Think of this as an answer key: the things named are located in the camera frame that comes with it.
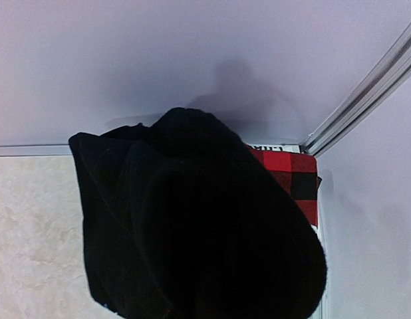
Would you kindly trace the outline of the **black t-shirt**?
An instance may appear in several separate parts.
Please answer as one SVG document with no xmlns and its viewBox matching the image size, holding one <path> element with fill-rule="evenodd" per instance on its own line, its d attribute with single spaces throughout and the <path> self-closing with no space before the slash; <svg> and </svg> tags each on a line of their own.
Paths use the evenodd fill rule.
<svg viewBox="0 0 411 319">
<path fill-rule="evenodd" d="M 123 318 L 308 318 L 327 283 L 303 212 L 214 115 L 69 138 L 92 299 Z"/>
</svg>

